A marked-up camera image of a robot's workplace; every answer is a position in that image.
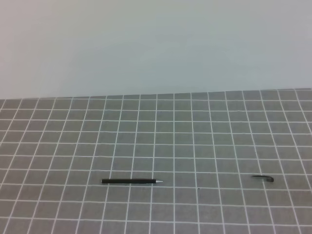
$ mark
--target black hook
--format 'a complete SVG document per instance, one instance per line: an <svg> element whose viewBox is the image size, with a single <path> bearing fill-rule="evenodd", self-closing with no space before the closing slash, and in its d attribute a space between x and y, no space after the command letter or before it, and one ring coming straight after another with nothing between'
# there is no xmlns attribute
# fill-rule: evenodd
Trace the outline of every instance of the black hook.
<svg viewBox="0 0 312 234"><path fill-rule="evenodd" d="M274 178L268 175L252 175L253 178L266 179L267 182L274 182Z"/></svg>

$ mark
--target small black object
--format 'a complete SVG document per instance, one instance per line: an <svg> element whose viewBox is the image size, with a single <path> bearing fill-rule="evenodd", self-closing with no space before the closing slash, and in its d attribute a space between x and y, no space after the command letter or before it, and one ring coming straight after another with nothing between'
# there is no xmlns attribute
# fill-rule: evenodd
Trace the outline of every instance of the small black object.
<svg viewBox="0 0 312 234"><path fill-rule="evenodd" d="M102 184L156 184L159 179L101 179Z"/></svg>
<svg viewBox="0 0 312 234"><path fill-rule="evenodd" d="M274 182L274 178L268 175L252 175L253 178L266 179L267 182Z"/></svg>

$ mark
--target black pen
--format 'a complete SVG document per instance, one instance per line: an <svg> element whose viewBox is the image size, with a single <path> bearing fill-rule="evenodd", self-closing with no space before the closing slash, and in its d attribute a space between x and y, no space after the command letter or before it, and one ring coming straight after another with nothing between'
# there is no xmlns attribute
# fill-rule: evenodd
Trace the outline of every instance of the black pen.
<svg viewBox="0 0 312 234"><path fill-rule="evenodd" d="M159 179L101 179L102 184L156 184Z"/></svg>

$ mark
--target grid mat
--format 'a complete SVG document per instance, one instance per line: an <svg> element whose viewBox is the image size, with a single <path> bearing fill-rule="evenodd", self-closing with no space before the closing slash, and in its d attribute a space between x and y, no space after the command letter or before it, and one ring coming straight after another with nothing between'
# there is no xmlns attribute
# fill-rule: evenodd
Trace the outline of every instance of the grid mat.
<svg viewBox="0 0 312 234"><path fill-rule="evenodd" d="M0 107L2 234L312 233L311 89Z"/></svg>

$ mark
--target white wall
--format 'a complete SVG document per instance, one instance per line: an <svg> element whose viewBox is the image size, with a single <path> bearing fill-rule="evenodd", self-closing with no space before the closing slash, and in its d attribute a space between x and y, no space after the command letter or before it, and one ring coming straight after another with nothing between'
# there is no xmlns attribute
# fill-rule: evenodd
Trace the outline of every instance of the white wall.
<svg viewBox="0 0 312 234"><path fill-rule="evenodd" d="M2 0L0 98L312 87L311 0Z"/></svg>

